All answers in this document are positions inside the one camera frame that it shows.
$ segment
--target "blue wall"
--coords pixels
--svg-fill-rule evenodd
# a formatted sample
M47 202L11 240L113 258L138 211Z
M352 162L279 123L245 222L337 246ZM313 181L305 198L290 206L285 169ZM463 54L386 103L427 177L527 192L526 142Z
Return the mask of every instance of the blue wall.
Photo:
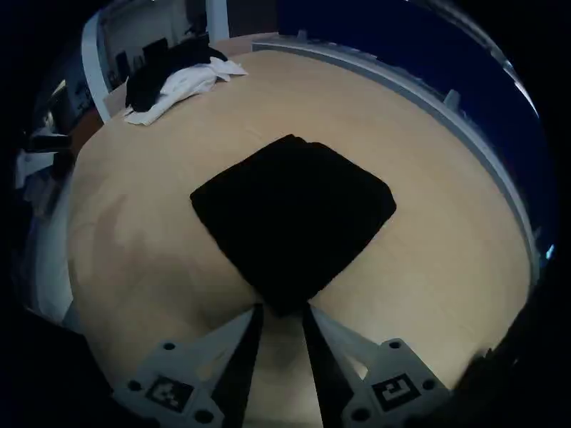
M492 145L526 204L532 229L541 227L542 255L555 241L555 174L540 120L502 66L458 27L403 0L282 0L278 30L332 41L404 68L439 93L450 89Z

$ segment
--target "white cloth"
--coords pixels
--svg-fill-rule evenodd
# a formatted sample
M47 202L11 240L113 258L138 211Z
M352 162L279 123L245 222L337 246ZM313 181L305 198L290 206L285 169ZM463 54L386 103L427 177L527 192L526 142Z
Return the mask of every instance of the white cloth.
M149 111L136 112L128 108L125 121L135 125L151 125L173 104L196 93L208 92L217 78L230 81L230 75L243 76L248 73L234 61L222 61L212 56L210 64L196 64L171 74L165 81L158 100Z

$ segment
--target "folded black towel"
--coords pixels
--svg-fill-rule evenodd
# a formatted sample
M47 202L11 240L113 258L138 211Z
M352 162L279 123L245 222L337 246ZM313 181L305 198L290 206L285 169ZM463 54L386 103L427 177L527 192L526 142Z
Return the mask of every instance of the folded black towel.
M207 38L190 39L174 46L160 58L145 64L127 80L125 107L131 106L134 111L149 111L172 73L196 64L209 64L211 56L228 60L223 53L208 46Z
M322 290L396 210L389 187L292 135L191 194L219 248L278 315Z

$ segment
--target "desk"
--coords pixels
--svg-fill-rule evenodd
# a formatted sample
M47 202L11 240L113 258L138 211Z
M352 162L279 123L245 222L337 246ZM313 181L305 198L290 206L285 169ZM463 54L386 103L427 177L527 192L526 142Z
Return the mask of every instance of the desk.
M376 174L398 208L313 304L371 340L403 338L449 387L523 306L525 243L470 151L432 116L351 71L276 51L149 127L112 118L79 154L69 271L109 382L158 341L192 341L256 301L188 200L281 136L320 141ZM320 424L300 323L266 313L246 418Z

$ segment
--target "white wall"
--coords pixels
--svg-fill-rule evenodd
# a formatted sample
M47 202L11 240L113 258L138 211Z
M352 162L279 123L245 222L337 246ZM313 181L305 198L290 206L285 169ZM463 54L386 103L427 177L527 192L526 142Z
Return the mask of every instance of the white wall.
M189 37L184 34L189 26L185 0L140 0L111 11L103 25L111 70L119 75L115 57L125 51L133 71L133 60L144 59L144 46L162 38L175 46Z

